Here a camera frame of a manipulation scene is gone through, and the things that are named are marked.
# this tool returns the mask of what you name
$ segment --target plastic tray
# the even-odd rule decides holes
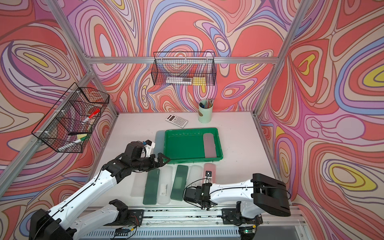
[[[203,134],[207,132],[214,135],[217,157],[205,158]],[[164,155],[171,159],[169,164],[215,162],[223,159],[217,128],[167,130],[164,137]]]

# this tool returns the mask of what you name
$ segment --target colorful patterned wall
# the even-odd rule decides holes
[[[89,56],[153,56],[154,51],[215,51],[216,56],[277,56],[297,1],[61,1]],[[251,111],[271,69],[220,64],[215,87],[153,86],[151,65],[94,66],[119,112]]]
[[[84,69],[43,0],[0,1],[0,23],[1,174]],[[106,109],[82,154],[38,149],[0,199],[0,240],[27,239],[35,210],[49,209],[85,183],[112,119]]]
[[[119,112],[197,111],[201,99],[214,98],[214,111],[252,111],[272,64],[229,64],[215,86],[154,86],[150,64],[94,66]]]
[[[259,119],[314,239],[384,239],[384,2],[315,0]]]

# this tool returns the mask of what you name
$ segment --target black wire basket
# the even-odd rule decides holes
[[[215,53],[154,52],[152,65],[154,85],[214,86],[216,83]]]
[[[69,100],[60,110],[51,110],[34,128],[32,134],[56,152],[82,153],[92,132],[109,104],[109,95],[94,88],[72,86],[63,94],[55,105],[63,98]],[[48,115],[55,114],[52,121],[42,131],[41,122]]]

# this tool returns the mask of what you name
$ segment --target yellow sticky note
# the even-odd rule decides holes
[[[77,139],[81,139],[81,138],[83,138],[83,137],[85,137],[85,136],[87,136],[86,133],[85,133],[85,134],[77,134]]]
[[[194,86],[206,85],[205,77],[193,77],[192,85]]]

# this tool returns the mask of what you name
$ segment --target pencil holder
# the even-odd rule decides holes
[[[207,100],[201,100],[200,103],[202,103],[204,106],[207,104]],[[200,107],[199,103],[199,122],[201,123],[209,123],[212,119],[212,109],[213,104],[210,108],[202,108]]]

